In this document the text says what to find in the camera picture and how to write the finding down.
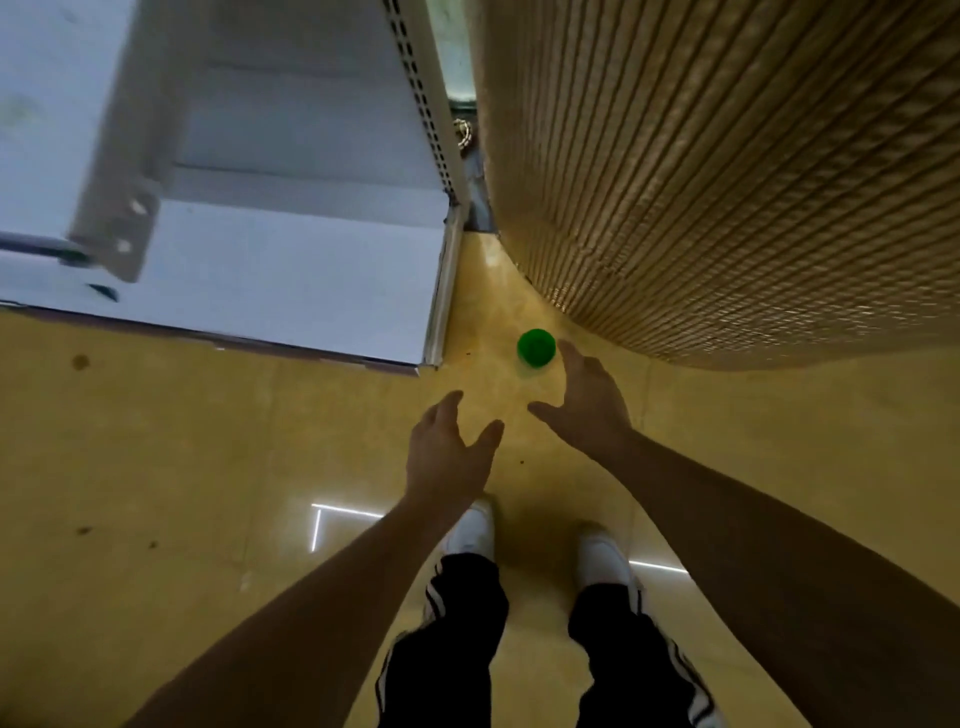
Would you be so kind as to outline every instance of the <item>leg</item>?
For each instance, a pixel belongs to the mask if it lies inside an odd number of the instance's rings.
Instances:
[[[442,549],[423,625],[397,637],[376,681],[380,728],[490,726],[490,661],[508,610],[490,505],[471,506]]]
[[[568,631],[587,652],[593,675],[578,728],[722,728],[700,675],[644,611],[630,563],[609,534],[582,537],[578,577],[582,591]]]

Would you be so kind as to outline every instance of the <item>perforated metal strip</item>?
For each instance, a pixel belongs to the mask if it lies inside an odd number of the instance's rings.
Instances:
[[[420,120],[423,122],[423,130],[426,133],[427,140],[430,142],[430,150],[433,152],[437,172],[440,174],[444,190],[456,199],[453,182],[450,178],[450,170],[440,143],[440,135],[437,129],[439,120],[434,118],[434,113],[427,101],[426,89],[420,74],[420,67],[418,66],[416,49],[412,38],[407,33],[407,23],[403,17],[402,7],[397,0],[383,0],[383,8],[390,21],[390,29],[394,33],[396,49],[400,54],[400,59],[403,61],[403,70],[406,71],[407,80],[410,82],[410,89],[413,91],[414,98],[417,100]]]

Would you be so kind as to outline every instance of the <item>black pants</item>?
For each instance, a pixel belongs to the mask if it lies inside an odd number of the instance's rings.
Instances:
[[[423,625],[396,638],[376,682],[380,728],[490,726],[490,661],[509,604],[492,561],[445,556],[426,590]],[[578,728],[725,725],[700,676],[627,588],[595,584],[577,597],[568,632],[587,652],[593,685]]]

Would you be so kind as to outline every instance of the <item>glossy floor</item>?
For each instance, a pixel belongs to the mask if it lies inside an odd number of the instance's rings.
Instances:
[[[682,565],[617,483],[526,413],[563,386],[557,363],[516,360],[516,338],[537,326],[601,357],[656,439],[960,601],[960,350],[678,369],[577,329],[495,238],[468,235],[446,363],[419,380],[0,315],[0,723],[119,723],[390,508],[409,428],[463,388],[467,437],[507,424],[490,485],[512,601],[493,724],[573,726],[589,684],[565,635],[576,522],[604,523],[636,561]],[[637,569],[733,726],[804,725],[688,577]],[[394,631],[419,621],[424,578]],[[374,724],[368,685],[350,725]]]

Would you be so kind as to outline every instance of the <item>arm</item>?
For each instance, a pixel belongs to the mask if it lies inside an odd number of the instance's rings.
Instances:
[[[503,423],[465,446],[462,396],[451,392],[414,428],[406,494],[390,513],[214,644],[128,725],[343,725],[418,569],[490,475]]]
[[[561,342],[564,404],[530,412],[610,471],[734,635],[816,726],[953,725],[960,608],[800,511],[635,432],[616,383]]]

